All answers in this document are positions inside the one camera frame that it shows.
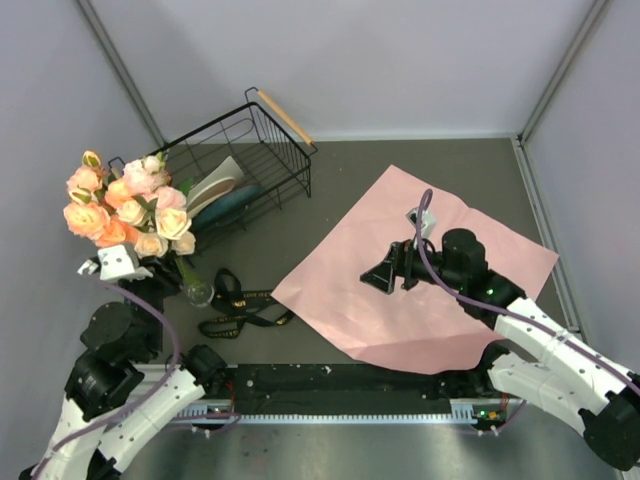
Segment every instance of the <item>black wire basket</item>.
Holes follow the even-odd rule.
[[[303,140],[304,148],[260,104],[251,101],[250,94],[269,106]],[[174,187],[185,180],[197,184],[228,156],[242,169],[243,183],[261,187],[250,204],[239,205],[195,232],[196,253],[225,234],[246,230],[251,221],[282,209],[287,200],[301,193],[311,197],[311,156],[318,151],[311,137],[264,92],[252,87],[245,99],[244,105],[151,153],[164,153]]]

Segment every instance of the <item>table surface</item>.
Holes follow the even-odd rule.
[[[313,157],[312,198],[298,196],[223,239],[195,258],[198,271],[213,279],[228,267],[244,289],[275,287],[392,164],[540,242],[507,139],[321,143]],[[538,301],[563,321],[551,280]],[[167,300],[166,313],[183,351],[205,343],[230,364],[353,361],[300,319],[278,328],[248,325],[236,340],[210,340],[197,324],[219,315],[215,311],[179,296]],[[499,439],[430,426],[242,426],[208,442],[163,433],[131,471],[125,478],[618,478],[568,427],[534,407]]]

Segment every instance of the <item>basket handle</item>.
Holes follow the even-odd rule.
[[[311,136],[307,132],[305,132],[300,125],[294,122],[293,119],[289,115],[287,115],[284,110],[282,110],[282,107],[280,107],[280,105],[274,102],[273,99],[262,90],[258,90],[257,93],[262,101],[266,103],[271,108],[271,110],[276,112],[278,116],[282,118],[282,120],[284,120],[284,122],[289,125],[289,127],[291,127],[291,130],[298,134],[298,136],[304,143],[309,146],[313,144],[313,138],[311,138]]]

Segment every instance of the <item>gray wall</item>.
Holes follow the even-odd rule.
[[[87,148],[153,144],[72,1],[1,2],[0,44],[0,476],[17,478],[44,452],[105,298],[74,273],[92,248],[66,229],[65,180]]]
[[[640,2],[616,0],[531,141],[592,343],[640,371]]]
[[[92,0],[165,136],[271,93],[317,139],[519,132],[592,0]]]

